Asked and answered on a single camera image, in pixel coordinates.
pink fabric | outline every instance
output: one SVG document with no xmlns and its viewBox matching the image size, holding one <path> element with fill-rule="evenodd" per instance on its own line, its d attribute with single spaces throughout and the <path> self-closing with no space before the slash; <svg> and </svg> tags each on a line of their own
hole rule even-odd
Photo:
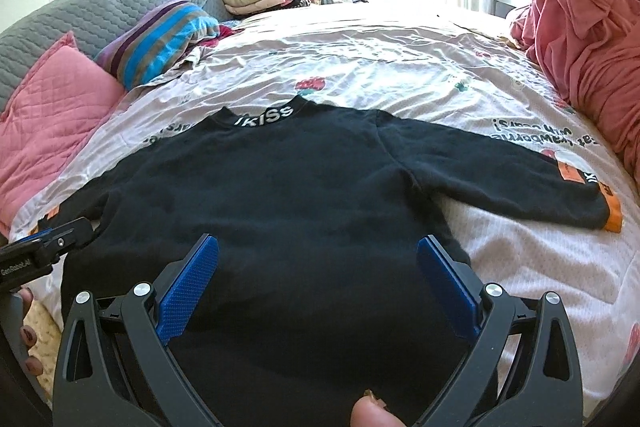
<svg viewBox="0 0 640 427">
<path fill-rule="evenodd" d="M 532 0 L 511 35 L 640 184 L 640 0 Z"/>
<path fill-rule="evenodd" d="M 124 88 L 65 34 L 33 65 L 0 114 L 0 232 L 111 115 Z"/>
</svg>

long sleeve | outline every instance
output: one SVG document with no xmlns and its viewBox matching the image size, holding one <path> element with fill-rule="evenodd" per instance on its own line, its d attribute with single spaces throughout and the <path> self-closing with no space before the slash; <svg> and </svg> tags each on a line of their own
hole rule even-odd
<svg viewBox="0 0 640 427">
<path fill-rule="evenodd" d="M 620 202 L 607 185 L 519 145 L 379 111 L 387 152 L 427 196 L 440 192 L 494 214 L 619 232 Z"/>
</svg>

metal pivot bolt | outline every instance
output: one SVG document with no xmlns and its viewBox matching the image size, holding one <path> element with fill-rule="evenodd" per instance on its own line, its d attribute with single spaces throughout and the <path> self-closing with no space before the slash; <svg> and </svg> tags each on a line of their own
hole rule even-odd
<svg viewBox="0 0 640 427">
<path fill-rule="evenodd" d="M 136 284 L 136 287 L 133 288 L 133 293 L 138 297 L 145 296 L 151 291 L 151 286 L 146 282 L 141 282 L 140 284 Z"/>
<path fill-rule="evenodd" d="M 499 284 L 491 283 L 484 287 L 484 290 L 492 297 L 502 295 L 502 287 Z"/>
<path fill-rule="evenodd" d="M 546 301 L 551 304 L 558 304 L 560 302 L 560 296 L 556 292 L 549 292 L 546 294 Z"/>
<path fill-rule="evenodd" d="M 89 300 L 90 296 L 91 295 L 89 295 L 89 292 L 80 292 L 78 295 L 76 295 L 76 302 L 78 304 L 84 304 Z"/>
</svg>

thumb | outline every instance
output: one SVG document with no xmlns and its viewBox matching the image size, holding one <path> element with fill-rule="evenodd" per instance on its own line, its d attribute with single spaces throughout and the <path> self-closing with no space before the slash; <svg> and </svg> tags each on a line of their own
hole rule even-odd
<svg viewBox="0 0 640 427">
<path fill-rule="evenodd" d="M 385 409 L 385 403 L 376 399 L 371 391 L 356 402 L 351 411 L 351 427 L 405 427 Z"/>
</svg>

black sweatshirt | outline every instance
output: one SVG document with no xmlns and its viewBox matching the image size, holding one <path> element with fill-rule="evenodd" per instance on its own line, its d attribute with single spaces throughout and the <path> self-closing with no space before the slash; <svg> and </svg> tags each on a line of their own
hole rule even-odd
<svg viewBox="0 0 640 427">
<path fill-rule="evenodd" d="M 516 144 L 380 110 L 299 96 L 256 117 L 223 108 L 62 204 L 50 224 L 101 220 L 66 258 L 63 314 L 79 291 L 152 281 L 211 233 L 218 270 L 171 347 L 226 427 L 348 425 L 369 388 L 410 425 L 466 349 L 417 269 L 428 234 L 469 261 L 434 194 L 616 229 L 603 190 Z"/>
</svg>

